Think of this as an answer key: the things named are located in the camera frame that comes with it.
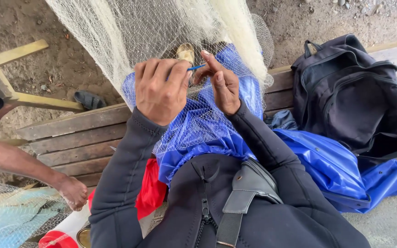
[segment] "backpack handle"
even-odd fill
[[[309,40],[306,40],[306,42],[304,43],[304,57],[306,59],[308,57],[312,56],[312,53],[310,52],[310,49],[309,49],[309,44],[312,44],[315,47],[317,52],[319,52],[319,51],[321,51],[323,49],[323,47],[318,45],[317,43],[313,43],[313,42],[311,42]]]

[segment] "black sandal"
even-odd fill
[[[101,109],[107,106],[103,98],[85,90],[78,90],[75,92],[74,99],[88,110]]]

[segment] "red plastic bag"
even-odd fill
[[[142,188],[137,195],[136,205],[137,219],[150,215],[158,207],[162,206],[163,199],[166,194],[165,183],[159,181],[159,165],[157,159],[150,158],[146,162],[145,174],[143,175]],[[91,192],[88,197],[88,206],[91,209],[91,201],[94,197],[94,192]]]

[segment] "white fishing net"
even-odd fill
[[[255,78],[252,85],[244,86],[247,90],[240,96],[245,101],[252,98],[247,102],[248,107],[261,116],[259,108],[264,105],[264,89],[273,83],[267,73],[273,42],[264,21],[249,12],[245,0],[46,1],[91,54],[131,110],[135,106],[134,76],[130,76],[134,65],[152,57],[176,58],[179,45],[190,43],[194,65],[204,62],[199,52],[206,49],[215,55],[223,53],[221,62],[239,78]],[[156,145],[155,154],[227,137],[234,132],[213,103],[207,102],[209,108],[197,110],[202,106],[202,97],[212,97],[209,89],[209,84],[190,86],[188,98],[196,102],[189,103],[181,113],[183,116],[171,123],[172,132],[165,134]],[[195,110],[195,115],[186,120],[188,110]],[[203,132],[208,128],[203,121],[210,119],[228,128],[221,132],[216,128]],[[179,130],[194,135],[181,132],[176,136]]]
[[[55,189],[0,183],[0,248],[34,248],[71,209]]]

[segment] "bare foot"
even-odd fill
[[[51,186],[58,190],[73,211],[80,211],[87,203],[87,187],[74,177],[64,176]]]

